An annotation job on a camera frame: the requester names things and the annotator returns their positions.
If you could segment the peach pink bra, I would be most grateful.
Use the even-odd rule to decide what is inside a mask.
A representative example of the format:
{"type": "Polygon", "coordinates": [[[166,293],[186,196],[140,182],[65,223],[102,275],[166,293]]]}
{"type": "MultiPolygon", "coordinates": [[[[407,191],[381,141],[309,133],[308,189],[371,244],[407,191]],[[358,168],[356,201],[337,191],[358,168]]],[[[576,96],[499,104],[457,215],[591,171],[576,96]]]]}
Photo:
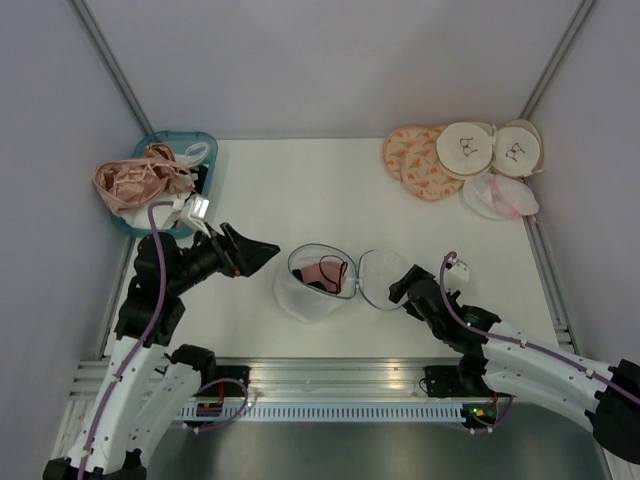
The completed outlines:
{"type": "Polygon", "coordinates": [[[152,203],[162,194],[195,191],[190,168],[178,161],[164,143],[147,145],[140,158],[100,165],[93,184],[106,207],[116,216],[152,203]]]}

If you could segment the white mesh laundry bag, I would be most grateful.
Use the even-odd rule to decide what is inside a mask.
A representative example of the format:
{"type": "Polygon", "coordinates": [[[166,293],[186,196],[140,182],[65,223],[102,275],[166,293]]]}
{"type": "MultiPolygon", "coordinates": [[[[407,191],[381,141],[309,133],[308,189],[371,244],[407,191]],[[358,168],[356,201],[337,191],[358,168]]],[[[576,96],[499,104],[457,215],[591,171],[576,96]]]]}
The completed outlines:
{"type": "Polygon", "coordinates": [[[409,264],[388,249],[371,249],[354,259],[346,252],[321,243],[292,250],[275,275],[276,302],[296,319],[324,320],[347,302],[361,297],[378,311],[394,311],[390,287],[407,273],[409,264]]]}

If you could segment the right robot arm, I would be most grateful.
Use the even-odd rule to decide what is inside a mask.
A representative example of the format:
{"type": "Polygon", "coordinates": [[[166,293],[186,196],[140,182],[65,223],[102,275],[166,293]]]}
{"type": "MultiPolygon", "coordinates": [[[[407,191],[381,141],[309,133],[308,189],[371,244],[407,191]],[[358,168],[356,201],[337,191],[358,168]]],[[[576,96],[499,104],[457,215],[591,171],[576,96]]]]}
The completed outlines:
{"type": "Polygon", "coordinates": [[[457,293],[414,265],[389,289],[389,299],[423,321],[460,353],[456,381],[469,395],[484,391],[533,403],[591,433],[613,455],[639,461],[639,366],[615,365],[529,339],[483,308],[459,305],[457,293]]]}

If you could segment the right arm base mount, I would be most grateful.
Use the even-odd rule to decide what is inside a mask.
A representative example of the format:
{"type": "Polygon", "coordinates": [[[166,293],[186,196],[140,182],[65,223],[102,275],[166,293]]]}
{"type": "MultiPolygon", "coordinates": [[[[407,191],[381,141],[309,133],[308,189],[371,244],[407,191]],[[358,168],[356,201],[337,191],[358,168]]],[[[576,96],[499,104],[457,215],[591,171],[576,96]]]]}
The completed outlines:
{"type": "Polygon", "coordinates": [[[469,396],[460,381],[457,368],[453,365],[425,366],[418,386],[430,398],[467,398],[469,396]]]}

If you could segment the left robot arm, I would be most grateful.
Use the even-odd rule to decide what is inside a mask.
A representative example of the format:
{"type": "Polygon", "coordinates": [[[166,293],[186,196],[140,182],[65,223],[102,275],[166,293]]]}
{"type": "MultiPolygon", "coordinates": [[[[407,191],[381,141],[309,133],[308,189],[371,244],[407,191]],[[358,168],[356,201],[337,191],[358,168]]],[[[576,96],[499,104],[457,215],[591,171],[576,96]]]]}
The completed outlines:
{"type": "Polygon", "coordinates": [[[92,410],[68,452],[46,464],[43,478],[146,478],[181,407],[196,395],[209,395],[222,381],[213,351],[194,345],[167,351],[186,311],[182,295],[214,274],[248,278],[279,251],[228,223],[219,229],[206,225],[189,247],[166,232],[144,237],[92,410]]]}

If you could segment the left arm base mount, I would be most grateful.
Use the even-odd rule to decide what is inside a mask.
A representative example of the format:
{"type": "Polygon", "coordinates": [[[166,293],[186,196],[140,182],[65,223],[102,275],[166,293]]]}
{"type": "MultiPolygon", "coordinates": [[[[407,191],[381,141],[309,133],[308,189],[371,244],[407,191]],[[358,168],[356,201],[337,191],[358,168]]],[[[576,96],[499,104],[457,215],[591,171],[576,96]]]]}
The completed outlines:
{"type": "Polygon", "coordinates": [[[214,379],[217,384],[211,389],[211,395],[218,399],[240,399],[244,396],[242,383],[245,387],[250,384],[251,368],[248,365],[222,365],[218,366],[214,379]]]}

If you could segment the dark pink black-strap bra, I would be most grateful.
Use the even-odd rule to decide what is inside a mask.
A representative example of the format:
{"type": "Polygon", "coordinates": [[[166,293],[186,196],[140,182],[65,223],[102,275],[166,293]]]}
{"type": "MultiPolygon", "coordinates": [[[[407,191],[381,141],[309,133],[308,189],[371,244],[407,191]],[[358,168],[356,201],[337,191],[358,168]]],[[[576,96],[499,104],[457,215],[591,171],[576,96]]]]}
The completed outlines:
{"type": "Polygon", "coordinates": [[[348,263],[336,255],[324,255],[315,264],[293,269],[292,274],[303,284],[339,295],[346,278],[348,263]]]}

